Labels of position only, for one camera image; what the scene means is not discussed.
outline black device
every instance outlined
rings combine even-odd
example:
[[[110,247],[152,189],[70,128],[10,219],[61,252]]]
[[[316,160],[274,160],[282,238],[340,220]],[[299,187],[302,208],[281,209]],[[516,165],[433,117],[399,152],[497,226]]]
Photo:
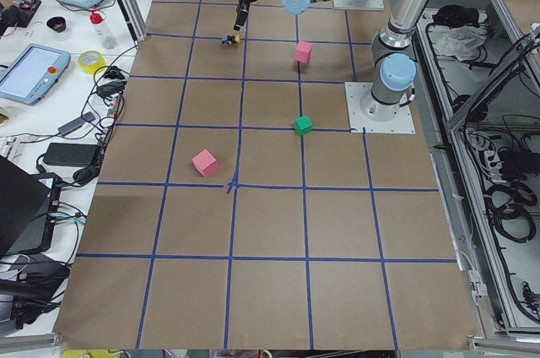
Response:
[[[88,111],[84,113],[82,116],[77,117],[76,119],[73,119],[71,122],[68,122],[64,124],[63,126],[60,126],[58,128],[58,134],[60,137],[65,137],[71,132],[74,132],[75,130],[81,128],[86,122],[93,122],[95,120],[94,113],[91,111]]]
[[[110,98],[115,94],[123,94],[126,89],[126,80],[119,79],[102,84],[95,89],[95,93],[102,99]]]
[[[40,5],[40,0],[22,0],[19,7],[11,5],[9,8],[4,8],[0,5],[0,33],[15,25],[28,27]]]
[[[37,216],[50,188],[2,156],[0,176],[1,258]]]
[[[540,154],[532,151],[512,151],[502,149],[499,152],[503,167],[500,169],[503,179],[514,181],[527,179],[525,174],[540,173]]]
[[[31,255],[44,252],[51,247],[52,233],[56,222],[51,214],[58,211],[62,178],[54,173],[35,174],[33,177],[49,188],[49,194],[36,212],[32,222],[9,248],[8,254]]]
[[[50,143],[43,162],[47,165],[85,167],[95,163],[99,148],[96,144]]]
[[[11,271],[18,271],[29,261],[19,257]],[[7,334],[21,329],[25,324],[33,323],[42,313],[49,312],[54,306],[45,306],[57,292],[58,287],[69,276],[70,270],[64,263],[54,261],[43,254],[30,257],[30,263],[24,271],[12,279],[0,279],[0,307],[8,312],[8,319],[0,322],[0,334]]]

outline power adapter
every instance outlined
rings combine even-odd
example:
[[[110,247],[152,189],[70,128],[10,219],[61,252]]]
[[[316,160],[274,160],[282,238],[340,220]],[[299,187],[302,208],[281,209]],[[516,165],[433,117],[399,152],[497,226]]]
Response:
[[[95,93],[102,99],[110,98],[115,94],[122,94],[126,88],[126,80],[107,82],[95,89]]]

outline table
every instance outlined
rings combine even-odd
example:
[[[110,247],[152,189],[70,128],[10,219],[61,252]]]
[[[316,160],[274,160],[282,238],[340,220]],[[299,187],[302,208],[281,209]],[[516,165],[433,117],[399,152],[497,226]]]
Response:
[[[0,106],[10,114],[10,119],[0,125],[0,135],[56,133],[59,126],[80,115],[81,108],[93,87],[92,76],[86,74],[77,64],[78,55],[87,50],[98,50],[103,53],[105,61],[110,64],[119,54],[133,46],[132,38],[125,26],[117,4],[114,7],[104,9],[107,15],[107,24],[119,42],[118,46],[114,49],[106,50],[100,46],[95,38],[95,33],[88,19],[88,12],[70,12],[60,6],[55,0],[41,1],[42,4],[28,28],[17,29],[15,31],[8,29],[5,33],[6,36],[0,39],[0,63],[10,64],[31,42],[70,52],[72,55],[71,62],[59,82],[51,88],[43,100],[34,106],[0,99]],[[144,18],[148,16],[151,1],[137,0]],[[64,33],[54,33],[46,27],[46,21],[52,16],[63,16],[66,18],[67,30]],[[123,55],[116,62],[116,65],[129,72],[136,52],[133,49]],[[96,107],[99,114],[104,116],[107,108],[101,99],[98,99],[93,99],[92,104]],[[89,130],[90,126],[87,125],[68,137],[76,138],[83,136]],[[50,141],[67,142],[67,140],[61,138],[54,138]],[[36,173],[35,160],[40,154],[45,152],[50,141],[39,144],[23,144],[14,162],[29,173]],[[77,143],[95,144],[95,142],[95,137],[92,133],[85,138],[77,140]],[[72,180],[71,176],[77,169],[47,167],[48,171],[57,173],[68,182]],[[96,180],[82,188],[64,189],[61,200],[82,209],[84,212],[88,212],[95,185]],[[69,209],[62,210],[68,213],[73,212]],[[54,231],[51,249],[46,252],[46,255],[57,261],[66,261],[73,247],[76,247],[76,230],[74,225],[58,225]],[[65,285],[63,284],[59,291],[62,291]],[[32,325],[26,325],[22,330],[10,335],[25,336],[50,333],[57,319],[57,314],[58,310],[43,314]]]
[[[388,12],[261,0],[223,47],[236,2],[154,0],[56,331],[71,348],[466,349],[418,116],[407,137],[348,129],[343,81],[372,79]]]

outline white table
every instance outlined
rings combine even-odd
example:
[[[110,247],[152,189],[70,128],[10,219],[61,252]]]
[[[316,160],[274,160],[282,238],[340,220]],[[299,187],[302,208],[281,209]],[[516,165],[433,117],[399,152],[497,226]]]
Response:
[[[59,82],[51,88],[43,100],[40,100],[35,105],[27,106],[11,100],[0,99],[0,106],[10,114],[10,119],[0,125],[0,136],[21,133],[57,133],[59,126],[80,115],[84,102],[94,85],[92,75],[86,74],[77,64],[78,55],[88,50],[97,50],[104,55],[107,64],[111,64],[116,56],[133,46],[132,37],[117,3],[113,7],[103,10],[107,16],[106,22],[118,41],[115,48],[106,50],[100,45],[92,28],[89,21],[89,12],[71,12],[63,8],[55,0],[41,1],[42,4],[28,28],[19,28],[15,31],[14,29],[8,29],[5,32],[7,36],[0,39],[0,64],[9,65],[30,43],[52,46],[70,52],[71,62]],[[106,0],[103,2],[103,6],[112,2],[113,0]],[[137,0],[145,19],[148,16],[151,2],[152,0]],[[66,31],[55,33],[46,26],[46,21],[53,16],[62,16],[67,20]],[[136,52],[136,49],[129,51],[116,62],[116,65],[129,71]],[[98,110],[101,116],[106,114],[106,106],[99,97],[94,96],[90,103]],[[68,137],[83,136],[90,129],[91,126],[87,124],[68,135]],[[37,157],[46,151],[50,142],[62,141],[68,140],[53,138],[42,143],[22,144],[14,162],[29,173],[36,173],[35,160]],[[95,144],[94,132],[90,132],[86,138],[75,142]],[[68,182],[72,180],[72,174],[77,169],[47,167],[48,171],[55,172]],[[93,180],[90,184],[81,188],[63,189],[61,200],[82,209],[84,212],[88,212],[96,182],[97,180]],[[62,211],[70,214],[72,212],[64,208],[62,208]],[[74,223],[61,224],[55,227],[51,248],[46,252],[46,255],[57,261],[67,261],[76,246],[76,232]],[[67,281],[64,281],[59,291],[62,291],[66,284]],[[57,314],[58,309],[42,314],[33,324],[25,325],[22,330],[10,334],[10,336],[48,334],[52,331]]]

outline grid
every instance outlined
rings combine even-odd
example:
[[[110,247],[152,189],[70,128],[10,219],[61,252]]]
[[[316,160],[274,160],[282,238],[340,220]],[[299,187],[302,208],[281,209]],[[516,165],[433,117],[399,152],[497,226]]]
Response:
[[[228,29],[204,24],[203,12],[226,8],[230,19],[225,21],[232,22],[234,6],[221,0],[154,0],[148,19],[151,37],[142,44],[133,67],[127,113],[107,153],[57,330],[73,348],[466,348],[467,336],[474,332],[473,321],[421,133],[415,138],[354,135],[346,120],[335,117],[341,113],[346,118],[346,108],[341,107],[343,81],[368,78],[372,67],[370,40],[354,35],[351,16],[356,15],[343,12],[346,33],[336,40],[325,39],[323,34],[321,40],[309,39],[316,43],[311,65],[292,67],[288,58],[282,58],[286,52],[268,56],[265,50],[294,49],[304,33],[313,30],[296,17],[291,18],[294,35],[261,38],[265,30],[254,30],[255,13],[278,7],[273,0],[262,0],[252,5],[241,46],[212,57],[223,61],[215,67],[201,67],[201,53],[215,50],[220,39],[201,35],[201,30],[220,35],[219,30]],[[163,10],[159,16],[160,7],[169,12]],[[310,11],[324,17],[334,13],[329,9]],[[178,30],[170,32],[175,19],[164,19],[163,14],[171,10],[179,19],[192,22],[178,22]],[[379,23],[370,26],[375,29],[387,19],[386,14],[367,16],[379,18]],[[190,25],[192,32],[186,34]],[[329,35],[338,35],[338,25],[323,26]],[[330,57],[320,62],[315,57],[326,47],[330,49],[325,56],[346,47],[350,67],[326,75],[339,60]],[[171,62],[182,54],[184,68],[181,61]],[[268,73],[258,68],[250,62],[253,57],[268,60],[274,69]],[[284,70],[283,74],[276,74],[277,70]],[[215,100],[228,106],[214,119],[226,122],[213,123],[212,109],[201,107],[200,97],[194,99],[195,92],[204,95],[206,85],[212,84],[220,84],[212,90],[222,95]],[[268,89],[284,93],[277,106],[265,101]],[[227,101],[229,93],[235,93],[236,107],[231,105],[233,100]],[[330,97],[328,113],[313,105]],[[308,113],[307,105],[324,113],[309,112],[321,127],[316,123],[310,135],[298,138],[292,122]],[[207,110],[207,123],[200,122],[207,120],[201,116],[202,108]],[[265,147],[270,138],[277,150]],[[216,177],[203,180],[188,169],[187,161],[196,148],[209,143],[216,147],[223,165]],[[339,150],[331,151],[328,159],[324,154],[333,145]],[[400,154],[385,159],[383,154],[392,148]],[[296,167],[283,162],[285,153],[291,160],[297,158]],[[275,168],[279,162],[272,165],[273,158],[280,156],[282,171]],[[409,165],[396,166],[396,158]],[[257,161],[270,166],[265,170]],[[117,196],[123,203],[117,202]],[[361,208],[350,206],[357,201]],[[411,211],[410,204],[428,211]],[[341,216],[344,209],[347,213]],[[118,220],[142,221],[148,213],[154,219],[148,218],[151,223],[144,227],[111,227],[115,222],[120,225]],[[353,240],[332,236],[323,221],[325,213],[336,227],[347,227],[352,220]],[[358,213],[364,217],[357,218]],[[408,243],[402,241],[401,236],[407,235],[404,231],[389,234],[394,230],[389,228],[392,223],[414,226],[415,214],[420,223],[414,230],[422,238]],[[171,224],[177,221],[182,226],[189,219],[200,225],[206,219],[218,224],[203,234],[191,233],[195,227],[179,232]],[[284,225],[282,220],[294,224]],[[276,231],[289,231],[277,236],[274,224]],[[270,247],[260,240],[263,235],[279,243]],[[183,238],[190,236],[191,241]],[[211,236],[215,244],[199,252],[198,244],[206,241],[205,236]],[[176,251],[179,242],[187,252]],[[102,278],[105,269],[108,279]],[[171,294],[176,286],[181,295],[177,298]],[[355,286],[359,291],[349,290]],[[190,298],[197,307],[190,306]],[[88,300],[105,311],[96,314],[96,305],[88,307],[83,302]],[[165,319],[175,315],[178,319]],[[265,316],[254,319],[251,315]],[[420,318],[412,320],[412,315]],[[96,321],[86,325],[90,316],[111,324],[106,334],[95,329]],[[183,320],[192,322],[184,325]],[[174,326],[181,330],[171,329]]]

